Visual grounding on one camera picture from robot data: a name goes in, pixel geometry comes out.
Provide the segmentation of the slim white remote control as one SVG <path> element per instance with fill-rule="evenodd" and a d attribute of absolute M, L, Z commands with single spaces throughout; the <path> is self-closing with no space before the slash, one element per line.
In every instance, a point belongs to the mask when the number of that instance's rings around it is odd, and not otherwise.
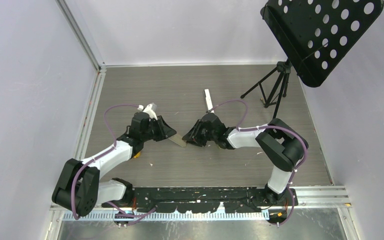
<path fill-rule="evenodd" d="M 214 113 L 213 103 L 212 103 L 209 89 L 204 89 L 204 100 L 205 100 L 205 106 L 206 106 L 207 112 Z"/>

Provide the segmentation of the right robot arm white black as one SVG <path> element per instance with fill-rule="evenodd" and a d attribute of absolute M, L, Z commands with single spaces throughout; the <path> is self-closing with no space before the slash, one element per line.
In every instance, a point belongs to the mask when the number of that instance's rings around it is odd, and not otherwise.
<path fill-rule="evenodd" d="M 255 127 L 227 127 L 214 113 L 197 120 L 182 139 L 198 147 L 211 141 L 226 150 L 261 148 L 273 164 L 264 187 L 265 198 L 271 205 L 279 205 L 285 199 L 293 172 L 306 158 L 309 148 L 308 142 L 279 118 Z"/>

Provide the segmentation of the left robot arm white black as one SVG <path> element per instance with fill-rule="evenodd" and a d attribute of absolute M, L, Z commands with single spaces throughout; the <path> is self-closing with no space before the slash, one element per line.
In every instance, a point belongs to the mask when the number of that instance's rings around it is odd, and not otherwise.
<path fill-rule="evenodd" d="M 145 142 L 163 141 L 176 134 L 162 116 L 135 113 L 131 124 L 115 143 L 91 157 L 71 158 L 65 162 L 52 193 L 52 202 L 70 210 L 76 219 L 87 216 L 96 205 L 110 201 L 128 207 L 134 199 L 131 184 L 120 178 L 101 183 L 101 178 L 136 156 Z"/>

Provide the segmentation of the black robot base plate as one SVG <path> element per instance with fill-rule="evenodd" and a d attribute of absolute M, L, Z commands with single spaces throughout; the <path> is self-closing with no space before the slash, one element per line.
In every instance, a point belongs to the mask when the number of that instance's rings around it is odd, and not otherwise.
<path fill-rule="evenodd" d="M 297 206 L 292 189 L 281 197 L 270 196 L 258 187 L 136 187 L 128 189 L 120 200 L 112 203 L 119 208 L 129 208 L 140 213 L 155 209 L 157 213 L 193 214 L 214 213 L 219 208 L 229 214 L 257 213 L 268 207 Z"/>

